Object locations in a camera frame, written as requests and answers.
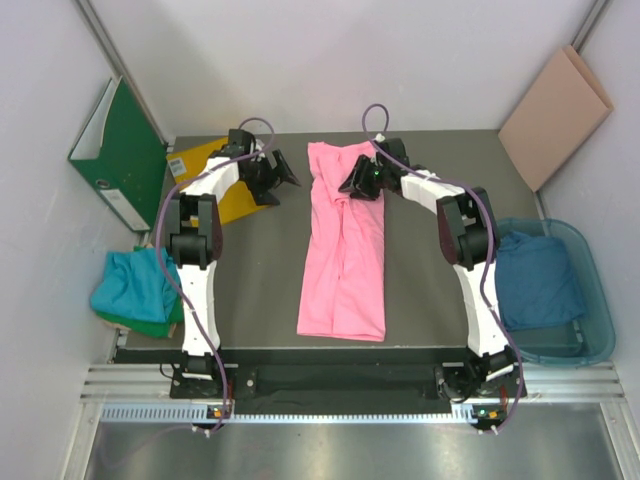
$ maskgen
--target blue cloth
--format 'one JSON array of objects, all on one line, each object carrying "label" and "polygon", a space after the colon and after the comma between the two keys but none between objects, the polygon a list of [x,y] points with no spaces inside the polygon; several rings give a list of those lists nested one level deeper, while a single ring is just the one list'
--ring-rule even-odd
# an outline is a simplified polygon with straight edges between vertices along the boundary
[{"label": "blue cloth", "polygon": [[[162,249],[162,258],[180,285],[178,269],[165,249]],[[164,323],[168,321],[177,296],[162,274],[155,249],[109,252],[104,279],[91,295],[91,308],[120,317]]]},{"label": "blue cloth", "polygon": [[555,327],[586,314],[559,238],[512,232],[502,239],[496,261],[496,293],[507,330]]}]

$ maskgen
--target blue plastic tub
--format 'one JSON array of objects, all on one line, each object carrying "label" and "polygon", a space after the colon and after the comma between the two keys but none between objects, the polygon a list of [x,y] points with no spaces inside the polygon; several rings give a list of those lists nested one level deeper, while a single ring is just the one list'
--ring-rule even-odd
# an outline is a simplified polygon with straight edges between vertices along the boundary
[{"label": "blue plastic tub", "polygon": [[559,220],[516,218],[500,220],[498,231],[501,237],[518,231],[561,239],[567,246],[587,306],[587,314],[570,324],[512,332],[523,358],[558,367],[592,365],[607,360],[615,348],[616,335],[589,245],[580,232]]}]

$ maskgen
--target yellow folder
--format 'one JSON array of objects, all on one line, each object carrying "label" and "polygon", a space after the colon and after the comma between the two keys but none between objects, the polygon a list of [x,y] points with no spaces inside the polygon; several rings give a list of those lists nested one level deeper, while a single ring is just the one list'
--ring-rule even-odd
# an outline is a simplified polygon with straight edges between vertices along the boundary
[{"label": "yellow folder", "polygon": [[[206,166],[211,153],[220,150],[226,143],[227,138],[225,137],[167,155],[167,162],[173,178],[179,183],[198,176]],[[218,202],[220,223],[224,225],[233,222],[267,207],[268,205],[256,205],[247,185],[244,182],[237,182],[227,190],[222,200]]]}]

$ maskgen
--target green folder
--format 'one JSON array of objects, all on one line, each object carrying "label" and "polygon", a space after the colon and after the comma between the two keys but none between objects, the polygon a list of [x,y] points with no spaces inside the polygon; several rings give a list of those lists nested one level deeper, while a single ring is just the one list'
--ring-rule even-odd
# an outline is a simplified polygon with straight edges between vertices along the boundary
[{"label": "green folder", "polygon": [[111,80],[69,161],[135,232],[151,230],[166,151],[123,79]]}]

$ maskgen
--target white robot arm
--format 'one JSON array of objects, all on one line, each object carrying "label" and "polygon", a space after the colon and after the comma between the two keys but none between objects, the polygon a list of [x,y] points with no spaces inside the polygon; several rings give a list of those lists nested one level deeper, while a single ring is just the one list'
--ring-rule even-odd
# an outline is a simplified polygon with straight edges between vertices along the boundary
[{"label": "white robot arm", "polygon": [[[176,194],[167,210],[165,246],[178,268],[182,290],[216,349],[220,347],[220,337],[216,328],[213,282],[222,251],[218,202],[239,180],[246,183],[257,205],[278,205],[280,202],[270,190],[282,182],[300,185],[279,150],[273,151],[275,167],[265,153],[240,162],[232,161],[260,149],[260,143],[250,133],[230,130],[229,142],[221,151],[212,152],[207,160],[202,173],[210,173]],[[190,365],[182,376],[210,380],[213,352],[198,328],[194,312],[186,304],[184,314],[182,350],[187,353]]]},{"label": "white robot arm", "polygon": [[[428,170],[418,170],[418,172],[427,178],[435,176]],[[464,195],[465,193],[460,187],[432,182],[415,175],[405,175],[402,177],[401,182],[402,196],[404,198],[419,203],[436,215],[437,200]],[[480,295],[480,279],[484,268],[484,262],[474,265],[473,270],[467,270],[462,265],[453,265],[453,269],[458,275],[462,286],[462,295],[467,311],[469,323],[467,345],[478,357],[482,357],[485,354],[494,355],[500,353],[509,345],[507,339],[496,325],[491,310],[489,310]],[[489,298],[492,308],[497,312],[495,262],[492,262],[489,266],[485,282],[485,294]]]},{"label": "white robot arm", "polygon": [[[386,140],[379,135],[376,143],[387,154],[409,167],[402,140]],[[340,191],[349,193],[352,198],[374,200],[386,188],[419,203],[437,216],[440,247],[460,280],[467,313],[467,383],[480,387],[484,382],[513,372],[517,363],[507,338],[496,323],[499,313],[494,261],[488,266],[485,280],[484,293],[489,306],[481,294],[489,229],[495,232],[489,198],[483,189],[473,189],[491,217],[487,225],[473,198],[462,188],[430,180],[437,178],[436,175],[422,167],[414,166],[412,169],[421,176],[408,174],[379,153],[373,158],[362,155]]]}]

